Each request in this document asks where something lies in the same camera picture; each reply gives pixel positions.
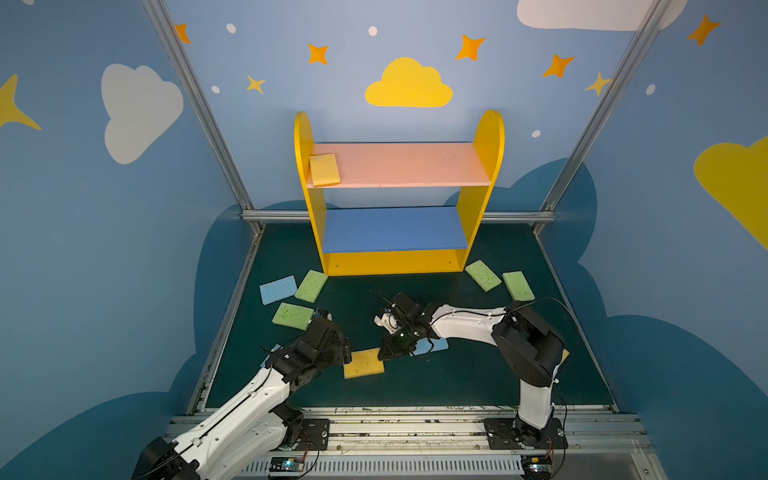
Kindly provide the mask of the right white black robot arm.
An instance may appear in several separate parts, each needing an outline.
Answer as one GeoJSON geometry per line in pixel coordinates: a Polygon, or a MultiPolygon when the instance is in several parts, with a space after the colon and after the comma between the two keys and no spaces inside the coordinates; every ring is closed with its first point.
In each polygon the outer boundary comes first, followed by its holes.
{"type": "Polygon", "coordinates": [[[553,412],[552,391],[566,359],[563,336],[535,309],[541,299],[492,309],[430,303],[421,306],[399,293],[374,317],[385,329],[381,361],[412,356],[424,340],[463,339],[496,347],[520,380],[517,420],[542,431],[553,412]]]}

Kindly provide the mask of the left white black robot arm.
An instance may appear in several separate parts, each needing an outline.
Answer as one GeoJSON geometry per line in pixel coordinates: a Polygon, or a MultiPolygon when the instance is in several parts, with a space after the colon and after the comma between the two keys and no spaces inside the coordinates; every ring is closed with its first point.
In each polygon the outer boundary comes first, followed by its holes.
{"type": "Polygon", "coordinates": [[[322,371],[351,361],[351,347],[326,310],[295,340],[269,353],[265,366],[207,419],[141,452],[133,479],[232,479],[255,457],[298,441],[303,414],[292,394],[322,371]]]}

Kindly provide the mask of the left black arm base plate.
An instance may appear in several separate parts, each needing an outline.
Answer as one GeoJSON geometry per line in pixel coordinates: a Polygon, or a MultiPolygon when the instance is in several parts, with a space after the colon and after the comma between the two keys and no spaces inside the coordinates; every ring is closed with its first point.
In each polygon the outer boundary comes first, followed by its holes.
{"type": "Polygon", "coordinates": [[[280,449],[291,451],[326,451],[328,449],[329,436],[329,419],[303,419],[301,424],[294,423],[287,427],[280,449]]]}

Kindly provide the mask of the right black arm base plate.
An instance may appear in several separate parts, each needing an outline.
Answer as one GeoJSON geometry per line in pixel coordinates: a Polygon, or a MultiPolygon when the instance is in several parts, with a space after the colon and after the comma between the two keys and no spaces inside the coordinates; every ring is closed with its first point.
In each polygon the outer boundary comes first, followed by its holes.
{"type": "Polygon", "coordinates": [[[568,448],[564,428],[557,417],[551,417],[542,429],[534,428],[518,417],[486,418],[483,426],[491,450],[568,448]]]}

